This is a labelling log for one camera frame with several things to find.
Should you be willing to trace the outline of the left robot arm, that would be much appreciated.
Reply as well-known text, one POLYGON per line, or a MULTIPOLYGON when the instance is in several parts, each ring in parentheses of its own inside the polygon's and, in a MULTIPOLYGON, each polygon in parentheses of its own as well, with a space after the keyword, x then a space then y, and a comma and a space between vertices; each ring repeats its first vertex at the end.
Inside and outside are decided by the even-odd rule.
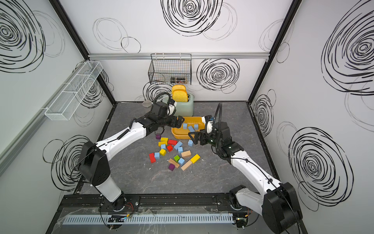
POLYGON ((127 200, 122 190, 111 177, 109 161, 132 143, 156 132, 160 127, 180 128, 184 118, 176 116, 178 102, 153 101, 151 110, 134 118, 124 130, 104 140, 86 142, 81 149, 78 171, 110 203, 114 211, 121 211, 127 200))

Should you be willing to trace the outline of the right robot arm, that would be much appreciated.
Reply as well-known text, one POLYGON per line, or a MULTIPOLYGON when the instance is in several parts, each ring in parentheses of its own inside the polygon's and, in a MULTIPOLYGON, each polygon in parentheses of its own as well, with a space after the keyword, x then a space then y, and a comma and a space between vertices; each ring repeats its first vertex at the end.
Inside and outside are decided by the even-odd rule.
POLYGON ((235 209, 246 207, 261 215, 275 234, 281 234, 291 226, 300 224, 303 214, 295 188, 288 182, 280 182, 261 168, 232 139, 226 122, 209 122, 207 128, 189 132, 188 136, 194 144, 210 144, 219 158, 238 169, 255 187, 255 191, 246 187, 232 190, 232 206, 235 209))

